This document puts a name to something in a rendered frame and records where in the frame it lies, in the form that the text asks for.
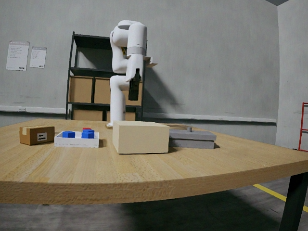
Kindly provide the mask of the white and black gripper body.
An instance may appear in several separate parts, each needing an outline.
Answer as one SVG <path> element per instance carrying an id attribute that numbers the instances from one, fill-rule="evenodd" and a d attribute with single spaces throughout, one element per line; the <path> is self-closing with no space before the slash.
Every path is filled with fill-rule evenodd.
<path id="1" fill-rule="evenodd" d="M 128 65 L 126 73 L 126 82 L 135 81 L 136 68 L 139 68 L 140 81 L 143 75 L 143 60 L 145 57 L 141 54 L 128 54 Z"/>

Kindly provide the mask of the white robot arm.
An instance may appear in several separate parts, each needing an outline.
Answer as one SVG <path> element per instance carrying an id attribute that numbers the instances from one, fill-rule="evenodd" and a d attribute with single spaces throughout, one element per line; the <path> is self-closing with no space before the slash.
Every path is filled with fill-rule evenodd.
<path id="1" fill-rule="evenodd" d="M 110 34 L 110 43 L 113 50 L 113 72 L 126 74 L 128 54 L 141 54 L 145 57 L 146 67 L 158 64 L 159 57 L 146 56 L 147 27 L 140 22 L 123 20 Z M 127 53 L 124 49 L 127 47 Z M 111 123 L 113 120 L 126 120 L 126 97 L 122 91 L 129 91 L 129 82 L 126 76 L 112 76 L 110 78 L 111 91 Z"/>

